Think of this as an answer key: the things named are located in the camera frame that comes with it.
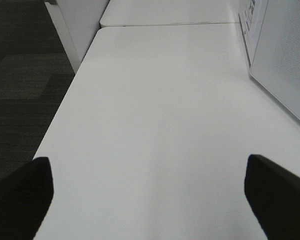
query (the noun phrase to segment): white table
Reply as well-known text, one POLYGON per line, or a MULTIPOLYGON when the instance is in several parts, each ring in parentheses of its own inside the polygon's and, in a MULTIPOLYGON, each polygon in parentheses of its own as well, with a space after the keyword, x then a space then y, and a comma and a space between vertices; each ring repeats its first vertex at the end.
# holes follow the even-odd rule
POLYGON ((239 22, 240 0, 110 0, 101 27, 239 22))
POLYGON ((36 240, 266 240, 247 158, 300 176, 300 126, 249 79, 238 27, 97 33, 36 153, 55 190, 36 240))

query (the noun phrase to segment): white folding table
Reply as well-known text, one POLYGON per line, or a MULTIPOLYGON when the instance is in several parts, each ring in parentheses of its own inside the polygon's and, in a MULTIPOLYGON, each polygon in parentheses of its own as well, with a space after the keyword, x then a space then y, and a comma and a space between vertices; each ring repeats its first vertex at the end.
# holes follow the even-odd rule
POLYGON ((240 0, 110 0, 101 27, 239 22, 240 0))
POLYGON ((36 240, 266 240, 250 154, 300 176, 300 125, 249 79, 237 23, 101 29, 36 157, 36 240))

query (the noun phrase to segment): perforated panel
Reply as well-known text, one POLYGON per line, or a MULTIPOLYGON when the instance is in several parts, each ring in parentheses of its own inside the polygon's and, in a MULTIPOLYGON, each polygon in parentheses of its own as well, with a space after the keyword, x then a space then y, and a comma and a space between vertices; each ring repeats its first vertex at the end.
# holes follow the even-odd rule
POLYGON ((300 119, 300 0, 269 0, 251 75, 300 119))

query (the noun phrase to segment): table surface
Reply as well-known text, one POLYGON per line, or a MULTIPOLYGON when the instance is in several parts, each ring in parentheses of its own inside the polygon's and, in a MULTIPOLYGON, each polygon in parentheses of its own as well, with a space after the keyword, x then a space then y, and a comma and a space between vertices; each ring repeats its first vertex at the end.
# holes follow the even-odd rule
POLYGON ((240 0, 110 0, 102 27, 239 22, 240 0))
POLYGON ((237 23, 101 29, 35 155, 36 240, 266 240, 250 154, 300 176, 300 125, 249 78, 237 23))

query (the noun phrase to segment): dark gray carpet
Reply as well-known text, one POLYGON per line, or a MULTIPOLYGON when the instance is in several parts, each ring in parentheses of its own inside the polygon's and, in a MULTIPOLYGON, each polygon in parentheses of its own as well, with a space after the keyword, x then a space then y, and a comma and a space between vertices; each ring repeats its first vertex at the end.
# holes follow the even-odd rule
POLYGON ((31 161, 74 77, 41 0, 0 0, 0 179, 31 161))

